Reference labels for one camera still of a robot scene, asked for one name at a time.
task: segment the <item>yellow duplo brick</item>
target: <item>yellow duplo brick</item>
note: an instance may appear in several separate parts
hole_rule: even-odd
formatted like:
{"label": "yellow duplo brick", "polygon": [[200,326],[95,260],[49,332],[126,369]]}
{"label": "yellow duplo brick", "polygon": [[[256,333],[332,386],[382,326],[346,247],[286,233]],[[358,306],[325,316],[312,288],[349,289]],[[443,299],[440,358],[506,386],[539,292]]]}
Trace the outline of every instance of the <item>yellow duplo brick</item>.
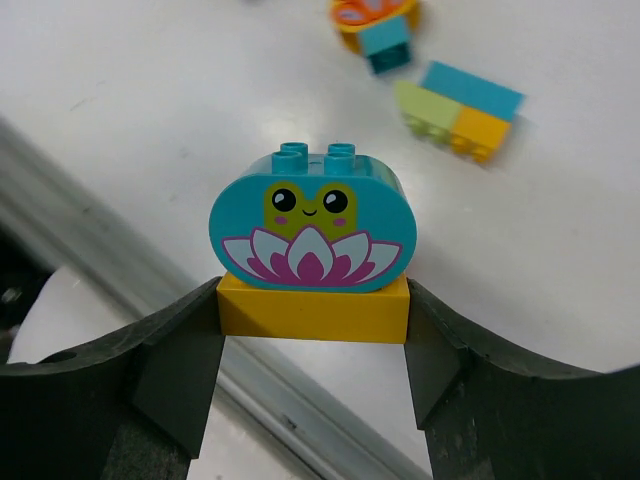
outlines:
{"label": "yellow duplo brick", "polygon": [[500,148],[510,127],[509,122],[475,108],[463,107],[451,129],[452,148],[468,153],[473,146],[471,153],[476,161],[487,161]]}
{"label": "yellow duplo brick", "polygon": [[403,274],[371,293],[264,290],[227,273],[218,285],[224,335],[404,343],[409,287]]}

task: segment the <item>pink petal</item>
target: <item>pink petal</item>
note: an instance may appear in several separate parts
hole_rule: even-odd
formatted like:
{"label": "pink petal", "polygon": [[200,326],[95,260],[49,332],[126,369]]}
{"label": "pink petal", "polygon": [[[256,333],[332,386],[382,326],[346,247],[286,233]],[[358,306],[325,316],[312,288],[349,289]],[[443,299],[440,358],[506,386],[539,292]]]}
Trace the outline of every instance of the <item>pink petal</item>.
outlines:
{"label": "pink petal", "polygon": [[324,277],[324,267],[316,254],[309,252],[298,263],[297,273],[303,285],[316,286]]}
{"label": "pink petal", "polygon": [[322,280],[322,284],[328,287],[335,287],[342,283],[344,277],[347,276],[351,269],[351,260],[348,256],[338,257],[333,262],[333,268],[329,274]]}
{"label": "pink petal", "polygon": [[224,238],[222,239],[222,248],[227,254],[227,257],[229,257],[229,260],[231,260],[240,270],[254,277],[263,277],[263,275],[257,272],[249,262],[254,255],[251,251],[251,242],[248,238]]}
{"label": "pink petal", "polygon": [[348,285],[355,285],[361,282],[367,275],[369,275],[374,267],[375,263],[365,262],[355,272],[344,279],[344,282]]}
{"label": "pink petal", "polygon": [[271,268],[278,276],[278,282],[284,285],[297,285],[298,277],[289,268],[289,262],[284,255],[274,253],[271,256]]}
{"label": "pink petal", "polygon": [[343,255],[349,257],[351,265],[345,276],[351,275],[369,256],[371,238],[367,232],[357,232],[334,242],[331,248],[336,257]]}
{"label": "pink petal", "polygon": [[367,263],[373,263],[374,268],[365,275],[359,282],[366,282],[379,277],[393,265],[395,265],[400,256],[402,248],[395,243],[376,243],[371,245],[371,252],[367,258]]}
{"label": "pink petal", "polygon": [[271,232],[256,228],[251,233],[251,251],[267,270],[271,270],[271,256],[274,253],[284,254],[289,244]]}
{"label": "pink petal", "polygon": [[327,275],[333,267],[333,250],[320,231],[313,227],[305,227],[287,249],[287,262],[292,272],[297,273],[302,259],[313,253],[322,265],[322,276]]}
{"label": "pink petal", "polygon": [[267,282],[276,283],[279,281],[278,276],[271,273],[271,271],[257,258],[249,258],[247,262],[249,263],[249,266]]}

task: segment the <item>lego duplo brick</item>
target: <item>lego duplo brick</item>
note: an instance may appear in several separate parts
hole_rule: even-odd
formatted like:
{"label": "lego duplo brick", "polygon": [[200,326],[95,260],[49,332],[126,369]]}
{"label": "lego duplo brick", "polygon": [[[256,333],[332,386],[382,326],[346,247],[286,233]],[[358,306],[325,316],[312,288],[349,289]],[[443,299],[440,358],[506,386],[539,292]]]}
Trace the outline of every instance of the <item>lego duplo brick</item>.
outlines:
{"label": "lego duplo brick", "polygon": [[404,16],[392,17],[358,32],[362,53],[367,57],[396,45],[408,44],[410,36],[407,19]]}
{"label": "lego duplo brick", "polygon": [[524,95],[441,62],[432,62],[423,88],[511,122]]}
{"label": "lego duplo brick", "polygon": [[462,105],[455,100],[400,80],[394,85],[398,107],[414,133],[444,141],[456,122]]}
{"label": "lego duplo brick", "polygon": [[485,162],[502,145],[511,124],[475,108],[463,107],[451,129],[451,148]]}
{"label": "lego duplo brick", "polygon": [[224,335],[396,344],[407,336],[404,274],[375,292],[336,294],[264,290],[227,273],[217,292]]}

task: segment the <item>white surface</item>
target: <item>white surface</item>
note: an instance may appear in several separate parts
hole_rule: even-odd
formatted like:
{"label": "white surface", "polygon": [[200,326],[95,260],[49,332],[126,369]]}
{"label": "white surface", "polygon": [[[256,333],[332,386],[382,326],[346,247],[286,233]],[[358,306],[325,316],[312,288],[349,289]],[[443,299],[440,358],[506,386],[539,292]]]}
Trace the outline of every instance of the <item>white surface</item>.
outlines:
{"label": "white surface", "polygon": [[[104,298],[73,271],[58,270],[47,282],[18,331],[10,363],[35,363],[52,353],[85,343],[127,324]],[[214,395],[200,458],[188,480],[296,480],[268,441]]]}
{"label": "white surface", "polygon": [[[634,0],[434,0],[429,58],[528,94],[487,169],[411,138],[390,80],[337,42],[325,2],[0,3],[0,111],[204,281],[221,189],[283,141],[354,142],[398,174],[419,222],[409,274],[539,353],[639,360],[640,42]],[[399,347],[274,341],[426,464]]]}

